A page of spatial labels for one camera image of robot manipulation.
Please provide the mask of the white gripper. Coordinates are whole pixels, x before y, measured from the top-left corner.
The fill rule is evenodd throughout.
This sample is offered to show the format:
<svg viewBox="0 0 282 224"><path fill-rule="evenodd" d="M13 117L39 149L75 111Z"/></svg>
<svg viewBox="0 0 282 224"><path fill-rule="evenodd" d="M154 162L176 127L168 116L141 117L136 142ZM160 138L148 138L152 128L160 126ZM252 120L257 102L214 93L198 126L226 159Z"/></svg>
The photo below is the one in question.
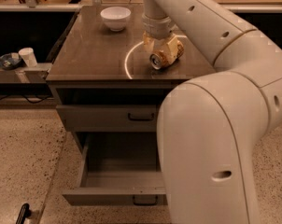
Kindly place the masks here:
<svg viewBox="0 0 282 224"><path fill-rule="evenodd" d="M175 27L174 22L169 17L153 19L146 14L142 15L142 20L145 29L144 50L147 53L153 52L154 67L168 67L176 60L178 54L177 36L171 35Z"/></svg>

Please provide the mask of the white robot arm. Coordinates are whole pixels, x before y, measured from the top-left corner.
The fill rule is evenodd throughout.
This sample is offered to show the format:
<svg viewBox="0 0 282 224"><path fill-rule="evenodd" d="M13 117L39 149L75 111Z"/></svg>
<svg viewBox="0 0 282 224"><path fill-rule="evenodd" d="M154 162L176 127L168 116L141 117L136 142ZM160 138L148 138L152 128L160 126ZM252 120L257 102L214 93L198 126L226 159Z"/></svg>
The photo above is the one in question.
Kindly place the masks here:
<svg viewBox="0 0 282 224"><path fill-rule="evenodd" d="M157 142L173 224L261 224L256 143L282 122L282 49L213 0L144 0L213 65L164 99Z"/></svg>

